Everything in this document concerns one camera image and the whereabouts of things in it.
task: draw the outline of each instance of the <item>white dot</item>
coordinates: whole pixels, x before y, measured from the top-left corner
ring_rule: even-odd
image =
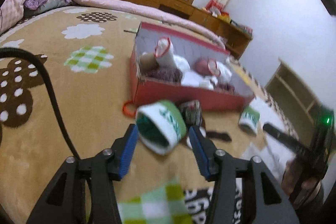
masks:
[[[3,93],[0,97],[0,102],[4,103],[7,100],[7,94]]]
[[[17,90],[15,90],[14,96],[15,97],[19,97],[22,93],[23,93],[23,89],[22,88],[18,88]]]
[[[16,83],[19,83],[19,82],[22,81],[22,77],[21,77],[21,76],[17,76],[17,77],[15,77],[14,81],[15,81]]]
[[[29,76],[30,76],[30,77],[35,77],[35,76],[37,76],[37,70],[35,70],[35,71],[29,73]]]
[[[2,111],[0,113],[0,121],[7,121],[8,119],[8,112],[5,110],[5,111]]]
[[[18,115],[24,115],[27,112],[27,107],[25,104],[21,104],[17,107],[16,113]]]

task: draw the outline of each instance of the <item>screw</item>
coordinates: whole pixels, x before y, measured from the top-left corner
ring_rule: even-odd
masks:
[[[219,157],[222,157],[226,154],[226,152],[223,149],[217,149],[216,150],[216,155]]]
[[[67,159],[66,159],[67,163],[74,163],[75,161],[76,161],[76,159],[73,156],[67,157]]]
[[[262,162],[261,157],[259,157],[259,156],[254,156],[254,157],[252,158],[252,160],[253,160],[255,163],[261,163],[261,162]]]
[[[110,155],[112,155],[112,153],[113,153],[113,151],[112,151],[111,148],[107,148],[107,149],[103,150],[104,156],[110,156]]]

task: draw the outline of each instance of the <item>black cable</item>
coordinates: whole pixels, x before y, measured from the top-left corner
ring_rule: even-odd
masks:
[[[73,154],[73,156],[75,158],[77,158],[77,160],[80,160],[80,156],[77,152],[77,150],[75,149],[69,134],[65,128],[65,124],[63,122],[63,118],[62,115],[60,113],[59,107],[58,107],[58,103],[56,100],[56,96],[55,96],[55,92],[53,89],[53,85],[51,83],[50,77],[49,77],[49,73],[46,70],[46,68],[44,67],[44,65],[41,63],[41,61],[32,53],[23,50],[23,49],[19,49],[19,48],[0,48],[0,58],[20,58],[23,60],[28,61],[29,63],[33,64],[37,71],[41,74],[41,77],[44,81],[45,87],[47,89],[49,98],[50,98],[50,102],[52,105],[52,108],[54,110],[55,116],[56,116],[56,120],[58,123],[58,126],[62,132],[63,138],[65,140],[65,142],[67,143],[71,153]],[[90,194],[91,194],[91,179],[87,178],[86,179],[87,185],[89,187],[90,190]],[[89,216],[89,220],[87,222],[87,224],[92,224],[93,222],[93,214],[92,214],[92,202],[91,202],[91,211],[90,211],[90,216]]]

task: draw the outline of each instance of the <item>blue gripper pad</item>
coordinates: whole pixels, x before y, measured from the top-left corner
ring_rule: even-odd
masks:
[[[112,145],[112,150],[115,152],[116,169],[114,173],[118,176],[118,180],[128,173],[129,166],[135,150],[135,145],[138,140],[138,127],[130,124],[124,137],[118,138]]]
[[[189,129],[189,138],[199,172],[207,181],[213,181],[218,174],[218,165],[214,161],[216,146],[211,140],[202,136],[198,126]]]

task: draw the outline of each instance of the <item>orange ring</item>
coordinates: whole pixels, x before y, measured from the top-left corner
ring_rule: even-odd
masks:
[[[123,105],[123,114],[127,117],[130,117],[130,118],[135,118],[135,115],[136,115],[136,111],[132,112],[130,110],[127,109],[127,106],[130,105],[130,104],[133,104],[133,101],[132,100],[129,100],[127,102],[124,103]]]

